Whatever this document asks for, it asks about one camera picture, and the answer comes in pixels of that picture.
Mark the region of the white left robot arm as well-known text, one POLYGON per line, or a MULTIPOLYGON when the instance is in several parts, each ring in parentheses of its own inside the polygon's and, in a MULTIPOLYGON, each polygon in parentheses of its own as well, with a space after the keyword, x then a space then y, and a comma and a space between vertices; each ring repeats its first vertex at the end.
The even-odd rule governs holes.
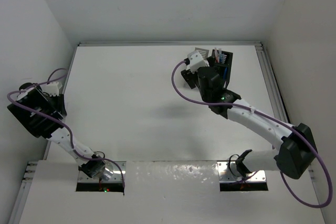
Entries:
POLYGON ((88 177, 107 182, 115 174, 113 169, 116 168, 123 182, 121 166, 76 140, 70 127, 64 123, 67 112, 61 80, 66 75, 52 78, 60 70, 66 69, 58 68, 47 81, 26 82, 18 90, 8 93, 10 105, 7 109, 31 135, 43 137, 60 146, 88 177))

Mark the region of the blue clear pen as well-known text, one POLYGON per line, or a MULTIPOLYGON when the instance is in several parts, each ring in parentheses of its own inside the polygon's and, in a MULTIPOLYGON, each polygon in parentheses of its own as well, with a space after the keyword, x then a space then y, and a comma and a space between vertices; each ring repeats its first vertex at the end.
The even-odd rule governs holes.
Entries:
POLYGON ((227 58, 227 55, 222 51, 220 56, 219 56, 220 63, 225 64, 226 58, 227 58))

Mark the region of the red clear pen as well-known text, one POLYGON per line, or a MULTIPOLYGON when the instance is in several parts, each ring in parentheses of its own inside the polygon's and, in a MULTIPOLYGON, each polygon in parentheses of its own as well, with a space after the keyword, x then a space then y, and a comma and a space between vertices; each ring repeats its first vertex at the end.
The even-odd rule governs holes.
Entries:
POLYGON ((219 63, 219 57, 218 57, 218 50, 217 48, 214 48, 214 56, 215 56, 215 61, 219 63))

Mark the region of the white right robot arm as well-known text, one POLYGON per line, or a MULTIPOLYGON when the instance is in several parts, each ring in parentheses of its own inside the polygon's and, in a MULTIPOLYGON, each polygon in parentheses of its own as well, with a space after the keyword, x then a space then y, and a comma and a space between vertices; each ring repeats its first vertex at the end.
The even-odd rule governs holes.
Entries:
POLYGON ((224 87, 224 80, 213 67, 201 67, 195 73, 181 71, 190 86, 198 88, 203 102, 212 112, 237 122, 267 140, 271 151, 246 150, 229 166, 231 173, 245 177, 258 170, 278 170, 292 179, 299 179, 315 156, 306 143, 316 147, 310 127, 282 125, 274 118, 262 116, 241 96, 224 87))

